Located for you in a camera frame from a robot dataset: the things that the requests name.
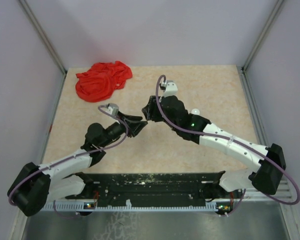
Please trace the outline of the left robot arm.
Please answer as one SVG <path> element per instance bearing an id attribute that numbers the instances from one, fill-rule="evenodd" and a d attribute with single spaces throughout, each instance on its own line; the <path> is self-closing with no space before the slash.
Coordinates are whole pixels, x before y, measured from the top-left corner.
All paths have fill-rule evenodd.
<path id="1" fill-rule="evenodd" d="M 99 163 L 107 150 L 126 138 L 136 137 L 147 125 L 141 116 L 119 112 L 113 118 L 115 122 L 108 127 L 97 122 L 90 124 L 83 145 L 65 158 L 46 164 L 25 164 L 7 191 L 9 204 L 31 217 L 48 202 L 74 195 L 91 197 L 94 186 L 79 171 Z"/>

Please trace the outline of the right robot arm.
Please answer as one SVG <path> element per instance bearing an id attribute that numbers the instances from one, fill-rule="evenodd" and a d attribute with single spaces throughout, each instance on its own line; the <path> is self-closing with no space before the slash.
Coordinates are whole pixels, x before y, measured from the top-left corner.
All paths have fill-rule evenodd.
<path id="1" fill-rule="evenodd" d="M 160 102 L 152 95 L 142 113 L 148 121 L 166 123 L 184 140 L 219 150 L 246 166 L 222 174 L 213 185 L 217 197 L 225 198 L 234 190 L 251 187 L 267 195 L 276 194 L 283 177 L 278 167 L 286 168 L 281 146 L 275 143 L 260 145 L 230 134 L 202 117 L 198 109 L 188 111 L 175 95 L 162 98 Z"/>

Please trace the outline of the white earbud case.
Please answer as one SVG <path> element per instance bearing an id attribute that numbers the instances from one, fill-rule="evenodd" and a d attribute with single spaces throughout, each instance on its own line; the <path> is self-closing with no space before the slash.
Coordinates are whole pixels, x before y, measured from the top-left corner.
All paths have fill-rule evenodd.
<path id="1" fill-rule="evenodd" d="M 199 109 L 194 108 L 194 109 L 191 110 L 191 113 L 192 113 L 193 115 L 200 115 L 201 112 L 200 112 Z"/>

